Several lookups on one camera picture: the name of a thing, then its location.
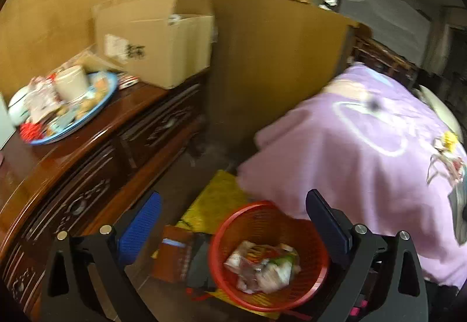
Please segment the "yellow patterned floor mat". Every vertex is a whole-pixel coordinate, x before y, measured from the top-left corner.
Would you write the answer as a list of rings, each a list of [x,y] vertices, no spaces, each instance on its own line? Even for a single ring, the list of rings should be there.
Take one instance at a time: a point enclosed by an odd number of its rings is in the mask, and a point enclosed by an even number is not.
[[[212,235],[227,217],[248,203],[250,198],[239,188],[236,177],[226,171],[218,170],[173,227],[193,234]],[[224,304],[261,316],[264,321],[277,321],[280,316],[279,312],[255,312],[238,306],[221,290],[207,292],[186,286],[183,288],[193,302],[217,299]]]

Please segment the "brown leather wallet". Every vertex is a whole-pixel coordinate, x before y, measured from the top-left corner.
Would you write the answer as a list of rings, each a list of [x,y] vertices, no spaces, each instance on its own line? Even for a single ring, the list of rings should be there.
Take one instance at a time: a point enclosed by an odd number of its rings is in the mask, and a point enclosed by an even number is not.
[[[166,283],[184,283],[194,237],[188,229],[166,225],[155,253],[151,276]]]

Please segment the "purple patterned bed blanket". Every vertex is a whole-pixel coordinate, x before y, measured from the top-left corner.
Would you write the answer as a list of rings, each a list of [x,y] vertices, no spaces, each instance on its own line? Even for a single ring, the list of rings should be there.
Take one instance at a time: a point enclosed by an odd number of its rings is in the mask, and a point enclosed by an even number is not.
[[[239,166],[238,184],[292,217],[307,216],[306,195],[317,190],[375,234],[405,230],[424,277],[461,287],[466,240],[455,224],[466,152],[441,152],[447,130],[399,82],[357,63],[256,134],[257,153]]]

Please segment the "white paper cup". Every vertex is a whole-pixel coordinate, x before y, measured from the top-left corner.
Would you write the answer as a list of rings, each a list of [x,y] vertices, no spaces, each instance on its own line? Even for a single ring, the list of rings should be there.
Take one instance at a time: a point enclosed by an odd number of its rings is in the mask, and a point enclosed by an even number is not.
[[[250,241],[241,242],[224,262],[224,267],[237,275],[246,275],[253,272],[255,265],[247,259],[247,254],[254,246],[255,244]]]

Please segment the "white pillow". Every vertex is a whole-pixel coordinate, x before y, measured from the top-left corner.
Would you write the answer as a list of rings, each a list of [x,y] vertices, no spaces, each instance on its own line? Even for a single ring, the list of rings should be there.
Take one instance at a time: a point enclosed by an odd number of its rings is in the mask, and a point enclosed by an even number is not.
[[[450,131],[455,133],[458,140],[463,143],[464,138],[461,125],[449,108],[427,87],[419,85],[419,91],[425,103],[435,112],[437,117],[447,125]]]

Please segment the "brown cardboard box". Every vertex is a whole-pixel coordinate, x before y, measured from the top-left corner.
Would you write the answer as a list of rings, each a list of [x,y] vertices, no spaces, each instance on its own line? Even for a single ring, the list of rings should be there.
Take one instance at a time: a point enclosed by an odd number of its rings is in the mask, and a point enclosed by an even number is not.
[[[93,8],[97,54],[171,89],[210,66],[211,0],[108,0]]]

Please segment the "blue tray of clutter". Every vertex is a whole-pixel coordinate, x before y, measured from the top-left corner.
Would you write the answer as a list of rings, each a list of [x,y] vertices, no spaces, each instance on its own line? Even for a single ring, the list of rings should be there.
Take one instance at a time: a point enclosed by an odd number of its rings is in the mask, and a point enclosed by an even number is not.
[[[86,72],[82,65],[34,77],[13,96],[8,116],[20,137],[33,146],[57,142],[94,118],[117,91],[109,71]]]

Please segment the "black phone on floor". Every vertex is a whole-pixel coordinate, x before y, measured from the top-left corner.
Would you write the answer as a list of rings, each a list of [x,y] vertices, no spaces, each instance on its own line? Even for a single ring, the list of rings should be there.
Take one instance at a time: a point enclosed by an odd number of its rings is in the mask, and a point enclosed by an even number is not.
[[[213,292],[217,289],[209,267],[210,234],[195,233],[186,276],[189,288]]]

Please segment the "orange striped medicine box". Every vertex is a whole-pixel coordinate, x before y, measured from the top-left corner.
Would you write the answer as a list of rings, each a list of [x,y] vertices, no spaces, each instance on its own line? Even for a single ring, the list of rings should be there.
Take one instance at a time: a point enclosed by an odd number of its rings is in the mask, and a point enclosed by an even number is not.
[[[245,258],[249,263],[257,265],[268,262],[271,259],[278,257],[280,251],[277,247],[270,245],[253,245],[245,254]]]

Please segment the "green white wrapper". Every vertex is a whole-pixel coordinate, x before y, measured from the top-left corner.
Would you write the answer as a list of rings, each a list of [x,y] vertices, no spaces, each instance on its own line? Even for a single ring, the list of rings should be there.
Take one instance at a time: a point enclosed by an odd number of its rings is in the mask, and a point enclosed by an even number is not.
[[[301,271],[296,252],[286,252],[276,258],[267,259],[257,270],[255,277],[258,290],[274,293],[290,285],[291,280]]]

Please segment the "red plastic waste basket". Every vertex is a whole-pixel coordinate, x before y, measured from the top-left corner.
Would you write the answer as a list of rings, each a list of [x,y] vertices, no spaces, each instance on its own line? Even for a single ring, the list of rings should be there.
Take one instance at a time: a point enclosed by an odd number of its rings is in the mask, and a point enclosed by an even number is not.
[[[218,289],[256,312],[282,312],[309,301],[330,258],[314,224],[270,201],[232,213],[211,238],[209,267]]]

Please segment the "dark carved wooden dresser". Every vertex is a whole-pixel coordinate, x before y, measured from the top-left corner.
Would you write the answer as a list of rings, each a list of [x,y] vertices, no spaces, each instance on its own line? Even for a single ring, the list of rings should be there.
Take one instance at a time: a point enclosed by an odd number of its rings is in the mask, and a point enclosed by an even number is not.
[[[84,127],[33,146],[13,135],[2,150],[1,283],[37,321],[49,249],[115,223],[204,125],[207,76],[163,90],[138,83],[111,97]]]

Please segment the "white projection screen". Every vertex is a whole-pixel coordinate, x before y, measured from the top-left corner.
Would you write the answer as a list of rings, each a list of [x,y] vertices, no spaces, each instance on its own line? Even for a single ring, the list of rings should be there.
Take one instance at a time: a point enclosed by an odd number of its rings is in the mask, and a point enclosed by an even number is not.
[[[375,41],[422,64],[431,23],[403,0],[341,0],[339,12],[367,25]]]

